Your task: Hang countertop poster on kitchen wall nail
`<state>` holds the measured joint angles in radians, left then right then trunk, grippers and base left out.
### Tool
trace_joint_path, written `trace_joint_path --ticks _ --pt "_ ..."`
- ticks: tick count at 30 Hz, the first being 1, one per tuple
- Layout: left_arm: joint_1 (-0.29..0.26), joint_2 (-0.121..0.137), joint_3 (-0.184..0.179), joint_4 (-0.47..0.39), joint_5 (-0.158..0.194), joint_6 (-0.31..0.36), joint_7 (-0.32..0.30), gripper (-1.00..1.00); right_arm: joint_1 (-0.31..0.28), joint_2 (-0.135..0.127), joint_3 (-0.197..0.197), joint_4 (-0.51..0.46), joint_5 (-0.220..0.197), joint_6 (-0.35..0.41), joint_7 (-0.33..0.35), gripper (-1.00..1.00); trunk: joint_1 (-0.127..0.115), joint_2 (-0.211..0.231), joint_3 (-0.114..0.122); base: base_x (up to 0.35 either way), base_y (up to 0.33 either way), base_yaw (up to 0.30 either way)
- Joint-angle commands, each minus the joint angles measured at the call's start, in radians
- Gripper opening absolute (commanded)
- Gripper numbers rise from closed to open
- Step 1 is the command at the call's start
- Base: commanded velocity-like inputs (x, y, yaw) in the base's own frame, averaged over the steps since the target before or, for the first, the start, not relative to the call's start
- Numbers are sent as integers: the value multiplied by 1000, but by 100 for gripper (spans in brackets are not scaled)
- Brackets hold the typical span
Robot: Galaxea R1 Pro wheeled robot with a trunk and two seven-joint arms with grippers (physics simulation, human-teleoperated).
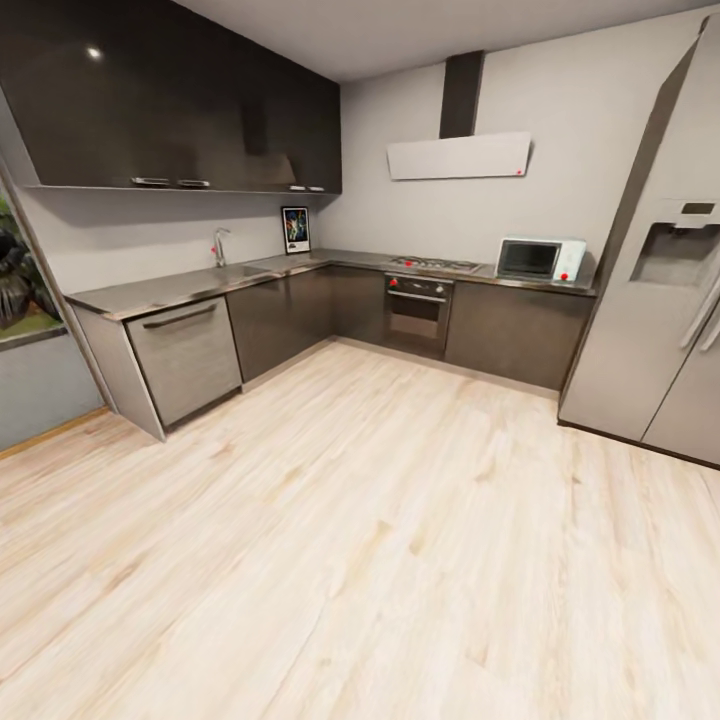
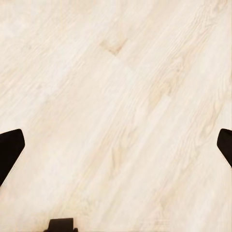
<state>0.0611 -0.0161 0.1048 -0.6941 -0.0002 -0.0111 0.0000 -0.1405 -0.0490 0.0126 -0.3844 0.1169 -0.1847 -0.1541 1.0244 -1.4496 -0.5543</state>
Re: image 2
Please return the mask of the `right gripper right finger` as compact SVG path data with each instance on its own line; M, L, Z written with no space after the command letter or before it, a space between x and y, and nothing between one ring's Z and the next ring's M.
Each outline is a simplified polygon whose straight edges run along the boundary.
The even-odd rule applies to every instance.
M232 131L222 128L217 139L217 147L232 166Z

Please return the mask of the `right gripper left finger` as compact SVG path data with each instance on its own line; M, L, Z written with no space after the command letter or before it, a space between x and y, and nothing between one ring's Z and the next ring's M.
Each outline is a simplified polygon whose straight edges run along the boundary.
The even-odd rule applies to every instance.
M21 129L0 134L0 186L25 148Z

